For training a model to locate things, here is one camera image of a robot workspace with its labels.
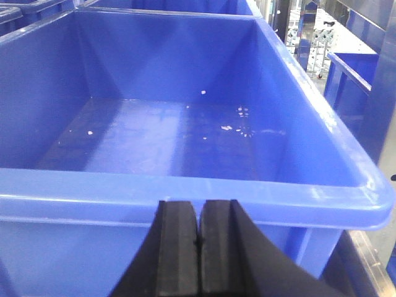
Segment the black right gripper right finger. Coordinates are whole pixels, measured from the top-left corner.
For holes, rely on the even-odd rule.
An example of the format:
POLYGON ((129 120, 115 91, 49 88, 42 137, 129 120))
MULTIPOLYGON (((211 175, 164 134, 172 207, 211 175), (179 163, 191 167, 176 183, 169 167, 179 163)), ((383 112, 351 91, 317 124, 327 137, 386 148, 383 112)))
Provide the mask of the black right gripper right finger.
POLYGON ((202 296, 342 296, 296 265, 237 200, 208 200, 200 215, 202 296))

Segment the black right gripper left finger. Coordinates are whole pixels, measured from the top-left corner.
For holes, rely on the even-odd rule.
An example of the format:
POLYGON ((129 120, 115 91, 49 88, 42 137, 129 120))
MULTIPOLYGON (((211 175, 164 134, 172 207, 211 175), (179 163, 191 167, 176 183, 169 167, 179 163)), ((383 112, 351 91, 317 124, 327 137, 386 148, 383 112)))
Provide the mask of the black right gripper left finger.
POLYGON ((137 254, 110 296, 197 296, 197 220, 188 201, 161 201, 137 254))

